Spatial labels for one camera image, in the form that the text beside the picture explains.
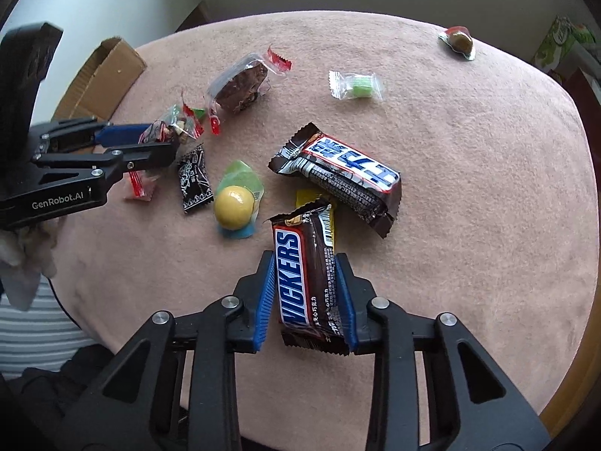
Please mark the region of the white gloved left hand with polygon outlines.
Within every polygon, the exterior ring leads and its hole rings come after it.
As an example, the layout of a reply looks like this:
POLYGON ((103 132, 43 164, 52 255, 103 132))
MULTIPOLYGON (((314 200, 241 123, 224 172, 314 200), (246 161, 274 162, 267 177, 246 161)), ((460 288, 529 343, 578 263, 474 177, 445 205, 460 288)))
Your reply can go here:
POLYGON ((1 291, 24 312, 30 308, 42 277, 56 275, 54 247, 63 219, 53 219, 16 231, 1 231, 1 291))

